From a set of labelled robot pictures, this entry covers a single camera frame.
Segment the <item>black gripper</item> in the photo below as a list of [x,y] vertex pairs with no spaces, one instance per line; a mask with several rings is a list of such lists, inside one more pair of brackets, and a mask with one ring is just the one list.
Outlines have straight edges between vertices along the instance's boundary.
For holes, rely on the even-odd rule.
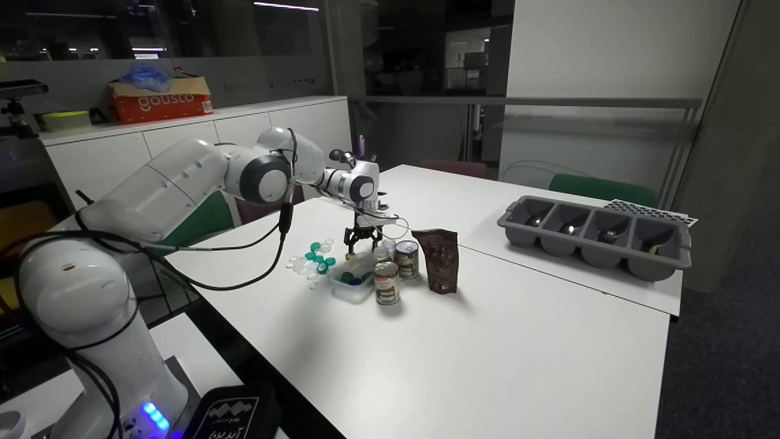
[[355,242],[371,239],[371,252],[378,250],[382,242],[382,228],[365,215],[354,215],[354,224],[344,229],[344,246],[345,246],[345,258],[355,257]]

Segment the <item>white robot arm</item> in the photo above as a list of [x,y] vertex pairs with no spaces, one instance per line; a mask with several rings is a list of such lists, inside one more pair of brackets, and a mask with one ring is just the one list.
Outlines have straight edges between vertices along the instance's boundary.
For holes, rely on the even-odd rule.
[[188,389],[161,357],[139,312],[129,253],[148,258],[211,192],[280,212],[308,186],[376,228],[382,207],[380,167],[327,152],[289,128],[269,128],[251,143],[182,140],[150,156],[99,201],[28,239],[15,283],[31,325],[57,347],[79,396],[48,426],[51,439],[166,439],[188,406]]

